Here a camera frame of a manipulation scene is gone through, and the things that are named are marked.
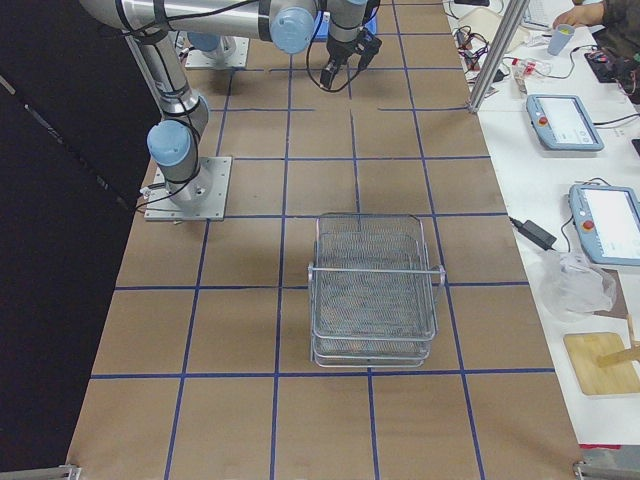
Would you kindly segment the person's hand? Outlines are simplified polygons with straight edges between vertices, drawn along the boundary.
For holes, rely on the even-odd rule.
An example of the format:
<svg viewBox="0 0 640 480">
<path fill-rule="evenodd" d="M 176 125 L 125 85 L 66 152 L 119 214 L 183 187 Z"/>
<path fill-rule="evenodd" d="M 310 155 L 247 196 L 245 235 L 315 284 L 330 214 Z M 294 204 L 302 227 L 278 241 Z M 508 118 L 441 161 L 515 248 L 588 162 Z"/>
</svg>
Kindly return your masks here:
<svg viewBox="0 0 640 480">
<path fill-rule="evenodd" d="M 605 7 L 603 3 L 582 4 L 561 13 L 552 23 L 553 28 L 566 24 L 576 26 L 596 26 L 603 23 Z"/>
</svg>

